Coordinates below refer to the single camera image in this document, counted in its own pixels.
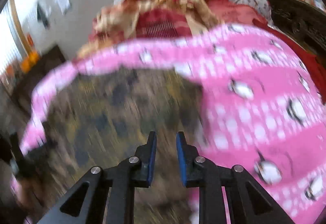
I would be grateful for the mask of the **left hand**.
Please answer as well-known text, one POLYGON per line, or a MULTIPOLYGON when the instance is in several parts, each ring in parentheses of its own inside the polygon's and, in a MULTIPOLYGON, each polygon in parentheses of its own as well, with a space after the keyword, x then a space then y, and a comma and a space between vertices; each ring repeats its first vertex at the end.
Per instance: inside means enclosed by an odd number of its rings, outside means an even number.
POLYGON ((27 213, 42 214, 44 212, 44 186, 38 175, 13 177, 12 190, 16 201, 27 213))

